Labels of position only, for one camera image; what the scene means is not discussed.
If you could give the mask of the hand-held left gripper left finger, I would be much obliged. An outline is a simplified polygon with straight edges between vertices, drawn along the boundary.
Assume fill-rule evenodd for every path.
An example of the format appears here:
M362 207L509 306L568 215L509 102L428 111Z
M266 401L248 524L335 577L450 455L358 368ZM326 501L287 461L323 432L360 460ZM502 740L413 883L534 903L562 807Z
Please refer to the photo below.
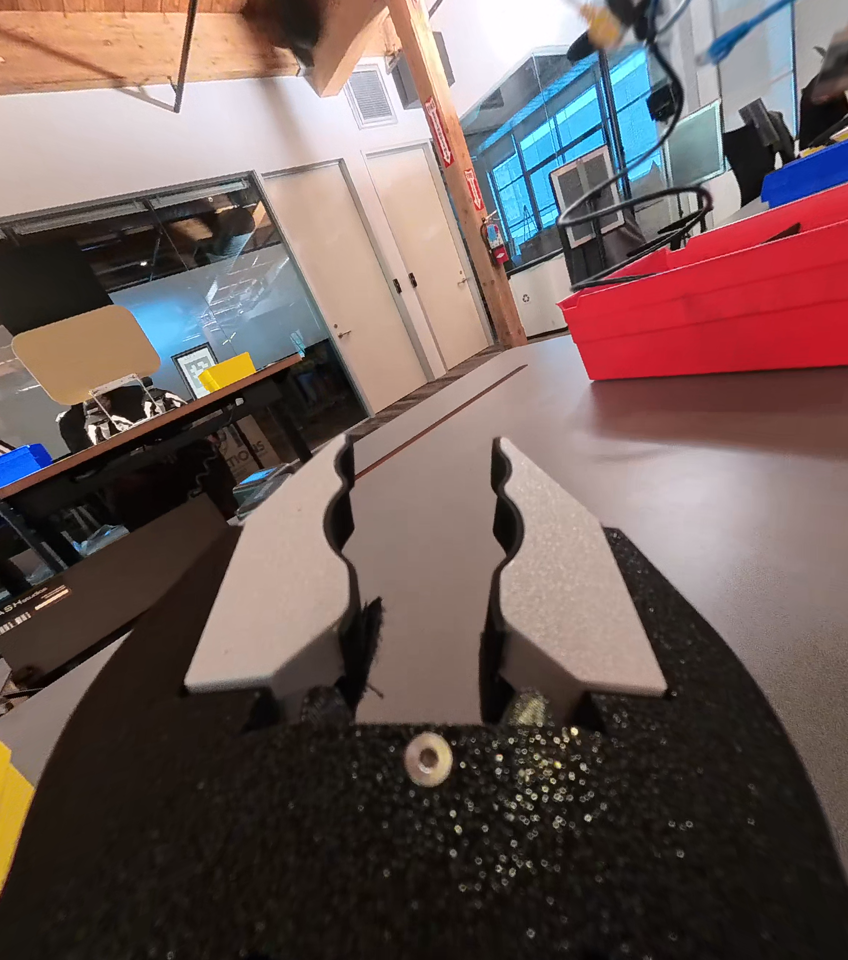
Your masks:
M328 441L243 523L185 675L192 694L268 690L282 706L343 683L361 694L354 443Z

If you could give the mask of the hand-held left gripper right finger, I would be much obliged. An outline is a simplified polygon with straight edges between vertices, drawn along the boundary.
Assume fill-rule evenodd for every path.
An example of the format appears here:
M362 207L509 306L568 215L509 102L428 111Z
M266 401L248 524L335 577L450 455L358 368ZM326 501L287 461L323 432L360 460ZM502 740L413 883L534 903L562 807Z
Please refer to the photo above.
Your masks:
M660 701L668 683L599 520L512 440L494 438L494 568L479 645L483 722L522 695L575 722L598 695Z

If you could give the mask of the red plastic bin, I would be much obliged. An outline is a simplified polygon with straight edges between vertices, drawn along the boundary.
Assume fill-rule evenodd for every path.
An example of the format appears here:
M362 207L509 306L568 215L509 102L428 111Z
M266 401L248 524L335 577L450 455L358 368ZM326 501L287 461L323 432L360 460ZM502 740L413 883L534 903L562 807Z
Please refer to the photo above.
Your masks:
M848 183L650 253L559 308L594 381L848 367Z

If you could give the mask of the long blue plastic bin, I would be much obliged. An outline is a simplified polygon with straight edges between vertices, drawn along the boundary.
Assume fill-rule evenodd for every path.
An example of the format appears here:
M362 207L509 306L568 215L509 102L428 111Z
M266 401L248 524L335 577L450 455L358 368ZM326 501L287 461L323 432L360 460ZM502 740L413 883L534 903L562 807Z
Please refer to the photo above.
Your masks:
M847 183L848 138L766 175L761 200L775 209Z

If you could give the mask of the black labelled box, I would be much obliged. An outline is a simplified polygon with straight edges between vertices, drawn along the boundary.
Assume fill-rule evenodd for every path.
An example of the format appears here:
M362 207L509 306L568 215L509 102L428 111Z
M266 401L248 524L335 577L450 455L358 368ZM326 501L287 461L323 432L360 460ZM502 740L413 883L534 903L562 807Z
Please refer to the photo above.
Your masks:
M125 633L233 528L206 496L0 602L0 656L45 677Z

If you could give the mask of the wooden desk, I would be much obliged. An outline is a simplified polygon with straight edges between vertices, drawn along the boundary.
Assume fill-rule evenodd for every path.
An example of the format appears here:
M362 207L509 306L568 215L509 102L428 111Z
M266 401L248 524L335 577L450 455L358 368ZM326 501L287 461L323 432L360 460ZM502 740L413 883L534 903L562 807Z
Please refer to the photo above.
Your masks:
M226 426L268 409L301 462L312 454L286 408L282 375L301 362L292 354L252 375L0 488L0 503L29 523L50 517L118 478L160 462Z

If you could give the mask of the framed printed marker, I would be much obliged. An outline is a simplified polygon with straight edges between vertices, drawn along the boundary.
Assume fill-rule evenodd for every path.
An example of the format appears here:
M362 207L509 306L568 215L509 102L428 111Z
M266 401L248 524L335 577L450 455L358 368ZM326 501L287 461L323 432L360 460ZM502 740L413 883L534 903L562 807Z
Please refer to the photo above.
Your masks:
M203 342L174 354L171 361L195 400L200 400L210 393L210 389L205 386L200 378L204 371L217 364L214 350L208 342Z

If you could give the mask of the wooden chair back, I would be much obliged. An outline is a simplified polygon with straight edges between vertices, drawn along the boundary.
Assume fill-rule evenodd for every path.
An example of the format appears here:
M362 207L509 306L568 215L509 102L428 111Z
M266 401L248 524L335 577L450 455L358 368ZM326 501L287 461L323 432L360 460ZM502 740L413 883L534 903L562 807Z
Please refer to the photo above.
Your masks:
M11 349L62 406L129 378L152 376L162 363L133 313L115 304L19 333Z

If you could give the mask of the white door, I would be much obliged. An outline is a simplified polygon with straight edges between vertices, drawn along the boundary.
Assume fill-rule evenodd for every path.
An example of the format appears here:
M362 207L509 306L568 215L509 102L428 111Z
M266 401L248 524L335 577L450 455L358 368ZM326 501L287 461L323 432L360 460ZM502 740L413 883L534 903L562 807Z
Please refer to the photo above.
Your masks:
M423 386L425 368L342 161L270 174L262 187L368 412Z
M371 153L366 159L382 210L446 370L490 345L447 191L430 146Z

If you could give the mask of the wooden post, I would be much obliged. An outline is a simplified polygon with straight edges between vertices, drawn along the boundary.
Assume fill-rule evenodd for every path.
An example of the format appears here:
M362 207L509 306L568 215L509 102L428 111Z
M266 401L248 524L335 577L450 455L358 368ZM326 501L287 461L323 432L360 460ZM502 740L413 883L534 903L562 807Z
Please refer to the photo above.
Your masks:
M430 27L427 5L420 1L388 1L386 6L430 125L491 324L505 347L525 346L526 331L504 266L486 243L488 211Z

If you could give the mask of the wall vent grille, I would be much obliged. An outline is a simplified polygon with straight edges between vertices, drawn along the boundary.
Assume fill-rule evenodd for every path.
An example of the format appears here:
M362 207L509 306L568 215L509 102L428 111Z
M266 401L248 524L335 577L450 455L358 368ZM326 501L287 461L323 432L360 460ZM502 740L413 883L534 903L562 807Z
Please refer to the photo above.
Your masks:
M347 79L344 93L359 129L377 129L398 123L382 67L378 64L359 65Z

